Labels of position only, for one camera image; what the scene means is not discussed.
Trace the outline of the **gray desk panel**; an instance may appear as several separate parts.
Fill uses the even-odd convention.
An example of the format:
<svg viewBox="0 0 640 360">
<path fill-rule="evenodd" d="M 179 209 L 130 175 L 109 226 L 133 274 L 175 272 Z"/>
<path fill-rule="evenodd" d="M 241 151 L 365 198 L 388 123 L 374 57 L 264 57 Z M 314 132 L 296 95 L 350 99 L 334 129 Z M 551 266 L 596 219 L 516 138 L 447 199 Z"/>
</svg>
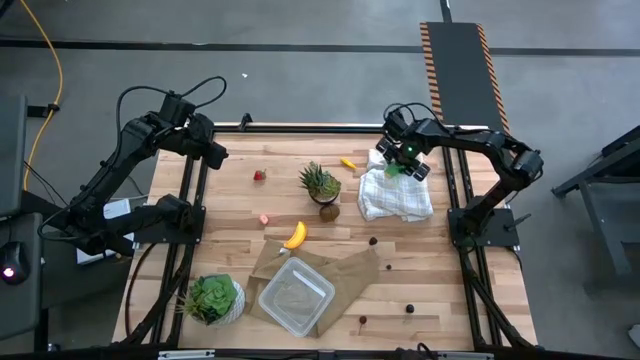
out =
<svg viewBox="0 0 640 360">
<path fill-rule="evenodd" d="M 26 112 L 24 96 L 0 95 L 0 218 L 21 205 Z"/>
</svg>

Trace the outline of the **spiky succulent in black pot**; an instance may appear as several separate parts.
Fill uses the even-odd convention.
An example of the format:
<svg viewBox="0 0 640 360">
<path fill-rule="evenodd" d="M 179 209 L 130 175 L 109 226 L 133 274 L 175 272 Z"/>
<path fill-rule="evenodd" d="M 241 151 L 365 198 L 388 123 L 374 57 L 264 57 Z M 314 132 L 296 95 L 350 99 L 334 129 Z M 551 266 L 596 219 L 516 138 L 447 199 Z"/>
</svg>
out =
<svg viewBox="0 0 640 360">
<path fill-rule="evenodd" d="M 314 161 L 310 161 L 309 164 L 300 171 L 299 179 L 301 181 L 301 187 L 304 188 L 310 198 L 319 205 L 329 205 L 333 203 L 341 192 L 342 183 Z"/>
</svg>

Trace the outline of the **yellow toy banana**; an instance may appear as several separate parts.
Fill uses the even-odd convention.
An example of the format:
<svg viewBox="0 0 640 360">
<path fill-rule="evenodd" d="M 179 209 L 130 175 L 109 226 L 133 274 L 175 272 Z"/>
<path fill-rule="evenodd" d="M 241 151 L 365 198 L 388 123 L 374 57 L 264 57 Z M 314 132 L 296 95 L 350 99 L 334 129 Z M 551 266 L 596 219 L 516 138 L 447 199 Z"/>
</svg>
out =
<svg viewBox="0 0 640 360">
<path fill-rule="evenodd" d="M 298 248 L 305 241 L 307 234 L 308 234 L 307 225 L 304 222 L 299 221 L 296 225 L 294 233 L 283 244 L 284 248 L 288 250 L 293 250 L 295 248 Z"/>
</svg>

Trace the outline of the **gray desk top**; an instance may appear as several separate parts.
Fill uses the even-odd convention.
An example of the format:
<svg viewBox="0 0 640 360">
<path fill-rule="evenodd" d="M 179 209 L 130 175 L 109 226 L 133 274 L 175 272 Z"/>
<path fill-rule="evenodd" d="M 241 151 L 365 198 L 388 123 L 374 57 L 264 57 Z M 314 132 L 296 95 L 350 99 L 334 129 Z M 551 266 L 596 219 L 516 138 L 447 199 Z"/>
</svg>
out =
<svg viewBox="0 0 640 360">
<path fill-rule="evenodd" d="M 42 243 L 37 230 L 41 224 L 37 213 L 0 221 L 0 247 L 9 241 L 23 242 L 30 265 L 29 277 L 21 284 L 8 285 L 0 278 L 0 340 L 32 330 L 39 322 Z"/>
</svg>

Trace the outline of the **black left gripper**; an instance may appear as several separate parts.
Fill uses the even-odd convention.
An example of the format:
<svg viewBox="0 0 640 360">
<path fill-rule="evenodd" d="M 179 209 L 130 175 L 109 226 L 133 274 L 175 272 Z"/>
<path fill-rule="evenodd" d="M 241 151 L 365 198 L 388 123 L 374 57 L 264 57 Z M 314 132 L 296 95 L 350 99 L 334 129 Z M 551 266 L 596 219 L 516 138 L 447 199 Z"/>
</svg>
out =
<svg viewBox="0 0 640 360">
<path fill-rule="evenodd" d="M 213 132 L 214 122 L 207 116 L 196 113 L 190 118 L 188 125 L 190 146 L 194 149 L 207 150 L 203 156 L 206 165 L 211 169 L 220 169 L 224 159 L 228 157 L 228 152 L 224 146 L 212 142 Z"/>
</svg>

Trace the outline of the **tan cloth napkin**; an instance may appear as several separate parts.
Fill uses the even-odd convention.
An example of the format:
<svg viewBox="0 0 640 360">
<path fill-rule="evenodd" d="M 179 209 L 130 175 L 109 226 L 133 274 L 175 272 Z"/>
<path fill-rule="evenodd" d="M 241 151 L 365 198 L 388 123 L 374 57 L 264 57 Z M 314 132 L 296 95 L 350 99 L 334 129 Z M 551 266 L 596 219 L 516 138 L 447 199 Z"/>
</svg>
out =
<svg viewBox="0 0 640 360">
<path fill-rule="evenodd" d="M 322 336 L 379 275 L 379 258 L 376 251 L 364 251 L 338 259 L 316 255 L 301 248 L 284 250 L 276 241 L 265 243 L 245 287 L 245 312 L 261 320 L 279 325 L 258 303 L 258 298 L 284 262 L 297 257 L 311 266 L 335 287 L 335 296 L 324 314 L 305 337 Z"/>
</svg>

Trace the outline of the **white paper booklet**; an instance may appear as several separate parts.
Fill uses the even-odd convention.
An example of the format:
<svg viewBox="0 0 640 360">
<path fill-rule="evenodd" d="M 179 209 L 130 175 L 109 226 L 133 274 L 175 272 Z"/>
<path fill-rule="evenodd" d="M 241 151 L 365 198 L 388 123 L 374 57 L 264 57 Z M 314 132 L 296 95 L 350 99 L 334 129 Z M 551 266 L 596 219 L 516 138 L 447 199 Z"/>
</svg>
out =
<svg viewBox="0 0 640 360">
<path fill-rule="evenodd" d="M 128 199 L 121 199 L 111 203 L 108 203 L 103 208 L 104 217 L 106 219 L 112 219 L 121 215 L 126 215 L 131 212 L 131 205 Z M 106 250 L 102 254 L 88 255 L 80 249 L 76 250 L 76 264 L 88 265 L 108 257 L 115 256 L 116 253 L 112 250 Z"/>
</svg>

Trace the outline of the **white checked towel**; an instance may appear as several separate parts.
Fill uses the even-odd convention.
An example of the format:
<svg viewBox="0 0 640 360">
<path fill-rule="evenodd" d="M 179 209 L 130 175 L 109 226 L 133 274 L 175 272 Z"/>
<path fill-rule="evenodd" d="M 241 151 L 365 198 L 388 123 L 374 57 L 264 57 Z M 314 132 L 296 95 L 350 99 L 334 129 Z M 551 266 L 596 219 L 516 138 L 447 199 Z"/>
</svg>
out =
<svg viewBox="0 0 640 360">
<path fill-rule="evenodd" d="M 365 173 L 360 177 L 357 204 L 366 221 L 397 216 L 404 222 L 418 222 L 433 213 L 426 181 L 406 175 L 385 176 L 383 156 L 375 149 L 368 152 Z"/>
</svg>

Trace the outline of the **black metal table frame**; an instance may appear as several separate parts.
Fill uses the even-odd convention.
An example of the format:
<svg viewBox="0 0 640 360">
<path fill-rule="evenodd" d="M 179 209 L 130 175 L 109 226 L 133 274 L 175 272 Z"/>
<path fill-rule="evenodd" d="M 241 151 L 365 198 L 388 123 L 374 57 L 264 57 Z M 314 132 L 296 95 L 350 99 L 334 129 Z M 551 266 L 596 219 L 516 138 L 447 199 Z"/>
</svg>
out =
<svg viewBox="0 0 640 360">
<path fill-rule="evenodd" d="M 296 337 L 279 325 L 243 314 L 225 326 L 205 326 L 184 317 L 179 343 L 184 348 L 392 350 L 425 343 L 437 350 L 469 350 L 473 346 L 460 262 L 447 222 L 448 181 L 459 176 L 457 163 L 446 163 L 440 150 L 428 156 L 427 185 L 434 213 L 406 223 L 396 217 L 366 221 L 358 208 L 359 179 L 368 152 L 380 139 L 375 125 L 258 124 L 245 130 L 219 132 L 229 157 L 198 185 L 199 168 L 184 157 L 158 155 L 150 196 L 186 189 L 206 209 L 204 233 L 196 246 L 193 277 L 229 274 L 246 284 L 266 242 L 283 242 L 302 221 L 309 233 L 304 249 L 343 258 L 372 248 L 379 257 L 378 279 L 320 337 Z M 357 169 L 343 165 L 341 158 Z M 334 222 L 319 216 L 301 187 L 300 171 L 314 161 L 341 183 L 331 204 L 340 208 Z M 254 181 L 256 170 L 266 179 Z M 263 225 L 260 215 L 269 223 Z M 369 240 L 375 237 L 376 245 Z M 412 304 L 415 311 L 405 312 Z M 359 317 L 366 316 L 357 336 Z"/>
</svg>

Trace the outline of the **silver aluminium rail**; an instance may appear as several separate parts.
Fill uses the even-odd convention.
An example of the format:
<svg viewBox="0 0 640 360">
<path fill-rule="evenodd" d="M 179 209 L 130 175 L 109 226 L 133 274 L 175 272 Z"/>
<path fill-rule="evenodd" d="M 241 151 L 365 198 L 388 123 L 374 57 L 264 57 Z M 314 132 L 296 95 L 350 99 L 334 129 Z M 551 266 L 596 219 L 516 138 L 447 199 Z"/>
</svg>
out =
<svg viewBox="0 0 640 360">
<path fill-rule="evenodd" d="M 160 351 L 157 360 L 214 360 L 214 349 Z"/>
<path fill-rule="evenodd" d="M 495 357 L 481 352 L 438 352 L 437 360 L 495 360 Z"/>
</svg>

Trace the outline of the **green succulent in white pot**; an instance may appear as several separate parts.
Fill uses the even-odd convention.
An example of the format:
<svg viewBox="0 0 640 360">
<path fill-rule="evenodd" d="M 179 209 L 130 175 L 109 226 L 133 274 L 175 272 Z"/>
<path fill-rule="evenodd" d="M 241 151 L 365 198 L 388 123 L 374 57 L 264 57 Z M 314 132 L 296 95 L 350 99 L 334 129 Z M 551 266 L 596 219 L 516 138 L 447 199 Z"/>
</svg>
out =
<svg viewBox="0 0 640 360">
<path fill-rule="evenodd" d="M 223 326 L 243 314 L 246 294 L 229 274 L 217 274 L 199 277 L 179 300 L 182 301 L 176 305 L 179 313 L 206 326 Z"/>
</svg>

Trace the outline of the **black mat with orange stripes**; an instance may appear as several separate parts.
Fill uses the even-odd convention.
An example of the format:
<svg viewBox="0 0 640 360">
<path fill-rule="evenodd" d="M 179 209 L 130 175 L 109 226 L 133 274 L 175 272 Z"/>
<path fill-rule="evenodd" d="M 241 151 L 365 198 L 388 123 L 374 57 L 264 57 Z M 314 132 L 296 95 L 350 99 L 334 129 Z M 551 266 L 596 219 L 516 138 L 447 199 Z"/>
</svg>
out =
<svg viewBox="0 0 640 360">
<path fill-rule="evenodd" d="M 510 132 L 484 29 L 477 23 L 422 22 L 431 108 L 448 125 Z"/>
</svg>

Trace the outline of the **clear plastic tupperware container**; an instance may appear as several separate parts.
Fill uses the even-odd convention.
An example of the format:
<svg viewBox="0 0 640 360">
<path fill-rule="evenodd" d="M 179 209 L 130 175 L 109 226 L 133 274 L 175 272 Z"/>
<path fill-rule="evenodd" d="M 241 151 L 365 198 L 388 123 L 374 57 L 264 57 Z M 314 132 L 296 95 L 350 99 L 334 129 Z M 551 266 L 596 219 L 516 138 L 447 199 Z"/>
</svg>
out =
<svg viewBox="0 0 640 360">
<path fill-rule="evenodd" d="M 335 287 L 297 257 L 287 259 L 258 298 L 259 306 L 296 337 L 310 334 L 335 296 Z"/>
</svg>

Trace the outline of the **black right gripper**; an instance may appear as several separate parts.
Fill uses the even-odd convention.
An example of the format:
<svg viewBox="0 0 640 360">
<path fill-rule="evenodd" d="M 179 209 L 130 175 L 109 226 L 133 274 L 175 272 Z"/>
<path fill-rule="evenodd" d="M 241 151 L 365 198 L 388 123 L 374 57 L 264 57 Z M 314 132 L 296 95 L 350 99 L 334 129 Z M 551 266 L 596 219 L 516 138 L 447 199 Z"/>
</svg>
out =
<svg viewBox="0 0 640 360">
<path fill-rule="evenodd" d="M 418 156 L 423 148 L 413 135 L 406 131 L 400 139 L 384 136 L 377 143 L 377 151 L 383 156 L 383 167 L 386 169 L 392 162 L 402 164 L 399 172 L 417 181 L 423 181 L 430 172 L 430 167 L 420 161 Z"/>
</svg>

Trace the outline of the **black computer mouse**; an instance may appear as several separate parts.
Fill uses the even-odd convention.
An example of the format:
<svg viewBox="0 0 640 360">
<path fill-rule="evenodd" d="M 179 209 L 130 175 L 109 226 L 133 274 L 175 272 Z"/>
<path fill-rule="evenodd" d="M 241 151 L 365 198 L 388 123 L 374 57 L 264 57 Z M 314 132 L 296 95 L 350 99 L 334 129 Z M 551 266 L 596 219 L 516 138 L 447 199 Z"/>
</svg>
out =
<svg viewBox="0 0 640 360">
<path fill-rule="evenodd" d="M 8 285 L 18 285 L 26 281 L 30 265 L 23 242 L 9 241 L 0 247 L 0 278 Z"/>
</svg>

